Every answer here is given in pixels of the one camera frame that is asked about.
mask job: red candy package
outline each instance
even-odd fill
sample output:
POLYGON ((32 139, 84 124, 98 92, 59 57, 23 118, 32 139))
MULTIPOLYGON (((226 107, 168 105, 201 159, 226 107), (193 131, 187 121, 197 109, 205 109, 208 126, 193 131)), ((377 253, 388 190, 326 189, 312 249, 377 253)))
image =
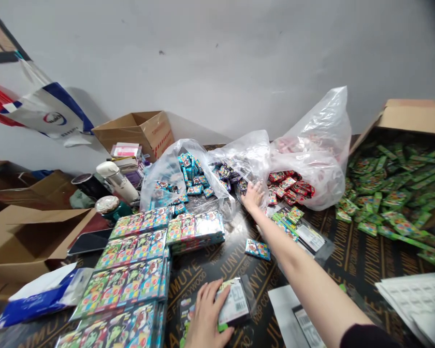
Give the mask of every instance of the red candy package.
POLYGON ((284 200, 287 202, 288 205, 294 205, 296 203, 296 201, 291 200, 287 196, 284 197, 284 200))

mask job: pile of green packets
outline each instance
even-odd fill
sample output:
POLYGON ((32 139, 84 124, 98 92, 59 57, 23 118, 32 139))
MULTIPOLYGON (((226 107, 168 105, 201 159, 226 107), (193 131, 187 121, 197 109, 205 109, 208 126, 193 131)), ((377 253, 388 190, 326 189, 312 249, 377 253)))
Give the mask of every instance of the pile of green packets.
POLYGON ((420 256, 435 264, 435 236, 421 230, 433 209, 435 148, 410 141, 366 141, 348 164, 336 218, 357 222, 358 230, 371 236, 417 246, 423 249, 420 256))

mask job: plastic wrap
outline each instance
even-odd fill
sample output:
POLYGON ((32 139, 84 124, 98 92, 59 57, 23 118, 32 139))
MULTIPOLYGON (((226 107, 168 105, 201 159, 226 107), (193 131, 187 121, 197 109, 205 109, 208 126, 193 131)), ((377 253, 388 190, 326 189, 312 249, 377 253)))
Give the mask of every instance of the plastic wrap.
POLYGON ((345 191, 351 125, 347 87, 331 89, 287 133, 271 143, 271 172, 294 170, 316 194, 303 204, 323 210, 345 191))
MULTIPOLYGON (((265 130, 250 132, 241 138, 209 151, 209 163, 221 161, 230 165, 234 171, 247 182, 261 181, 265 183, 270 172, 269 136, 265 130)), ((263 185, 264 199, 261 208, 267 207, 269 202, 269 190, 263 185)))
POLYGON ((184 175, 179 165, 177 156, 181 153, 189 152, 200 163, 214 195, 218 199, 219 209, 224 220, 230 221, 236 213, 235 199, 227 192, 218 178, 211 172, 206 165, 209 162, 206 150, 193 139, 180 139, 170 145, 162 156, 151 166, 148 175, 142 185, 140 197, 140 209, 150 210, 167 206, 179 198, 179 194, 155 188, 157 181, 176 185, 179 192, 187 191, 184 175))

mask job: hand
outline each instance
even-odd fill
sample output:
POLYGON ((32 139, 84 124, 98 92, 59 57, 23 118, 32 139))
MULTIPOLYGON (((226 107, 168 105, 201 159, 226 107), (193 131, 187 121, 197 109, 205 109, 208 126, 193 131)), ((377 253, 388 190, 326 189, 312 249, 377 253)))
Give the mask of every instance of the hand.
POLYGON ((261 204, 262 198, 264 197, 261 181, 258 181, 256 185, 249 182, 246 190, 246 195, 242 195, 241 197, 243 205, 248 211, 258 208, 261 204))
POLYGON ((227 286, 214 301, 221 284, 222 279, 210 284, 205 283, 198 291, 195 313, 190 321, 185 348, 224 348, 231 339, 233 327, 229 327, 222 333, 218 332, 219 312, 231 290, 231 287, 227 286))

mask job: barcode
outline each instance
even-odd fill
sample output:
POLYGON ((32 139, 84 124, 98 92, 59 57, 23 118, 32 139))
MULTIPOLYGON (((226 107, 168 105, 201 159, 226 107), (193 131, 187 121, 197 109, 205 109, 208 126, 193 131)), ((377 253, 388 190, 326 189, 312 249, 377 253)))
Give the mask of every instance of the barcode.
POLYGON ((245 309, 246 306, 247 306, 247 304, 245 303, 245 301, 237 302, 237 303, 235 304, 235 310, 236 310, 236 311, 241 311, 241 310, 245 309))
POLYGON ((298 317, 297 319, 302 326, 311 324, 311 320, 309 320, 308 316, 298 317))

